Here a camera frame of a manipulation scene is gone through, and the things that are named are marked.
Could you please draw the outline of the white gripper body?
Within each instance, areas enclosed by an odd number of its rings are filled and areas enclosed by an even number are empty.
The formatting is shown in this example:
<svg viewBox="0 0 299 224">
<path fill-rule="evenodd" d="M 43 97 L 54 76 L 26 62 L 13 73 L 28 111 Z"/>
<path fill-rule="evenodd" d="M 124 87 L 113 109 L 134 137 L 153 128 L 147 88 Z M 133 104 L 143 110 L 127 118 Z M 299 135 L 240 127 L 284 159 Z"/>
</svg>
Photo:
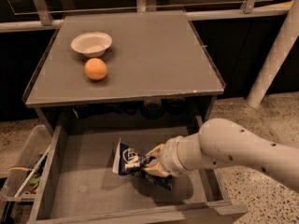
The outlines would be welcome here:
<svg viewBox="0 0 299 224">
<path fill-rule="evenodd" d="M 159 161 L 163 169 L 171 176 L 179 177 L 187 173 L 187 169 L 178 158 L 178 144 L 182 136 L 168 140 L 162 147 Z"/>
</svg>

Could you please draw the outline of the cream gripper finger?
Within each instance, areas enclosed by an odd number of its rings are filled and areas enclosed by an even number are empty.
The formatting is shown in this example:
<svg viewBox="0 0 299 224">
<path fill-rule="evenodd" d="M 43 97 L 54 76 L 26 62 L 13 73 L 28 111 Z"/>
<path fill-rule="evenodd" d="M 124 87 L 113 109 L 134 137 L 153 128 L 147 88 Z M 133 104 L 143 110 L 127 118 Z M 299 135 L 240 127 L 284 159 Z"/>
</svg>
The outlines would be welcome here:
<svg viewBox="0 0 299 224">
<path fill-rule="evenodd" d="M 160 144 L 160 145 L 156 146 L 154 149 L 152 149 L 151 151 L 149 151 L 147 153 L 147 156 L 154 157 L 154 158 L 158 159 L 162 153 L 163 147 L 164 147 L 164 144 Z"/>
<path fill-rule="evenodd" d="M 143 168 L 143 170 L 150 175 L 156 175 L 159 177 L 168 177 L 169 176 L 169 172 L 166 171 L 159 162 L 150 163 L 149 165 L 146 165 Z"/>
</svg>

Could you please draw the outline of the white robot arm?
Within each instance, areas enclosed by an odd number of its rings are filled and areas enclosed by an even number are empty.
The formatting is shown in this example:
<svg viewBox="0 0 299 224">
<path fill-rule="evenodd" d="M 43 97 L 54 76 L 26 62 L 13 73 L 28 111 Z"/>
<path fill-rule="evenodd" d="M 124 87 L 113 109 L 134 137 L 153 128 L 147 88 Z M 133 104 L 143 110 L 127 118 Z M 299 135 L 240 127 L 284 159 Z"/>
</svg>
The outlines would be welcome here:
<svg viewBox="0 0 299 224">
<path fill-rule="evenodd" d="M 299 148 L 271 142 L 228 119 L 210 119 L 199 131 L 160 144 L 145 171 L 160 177 L 242 165 L 299 190 Z"/>
</svg>

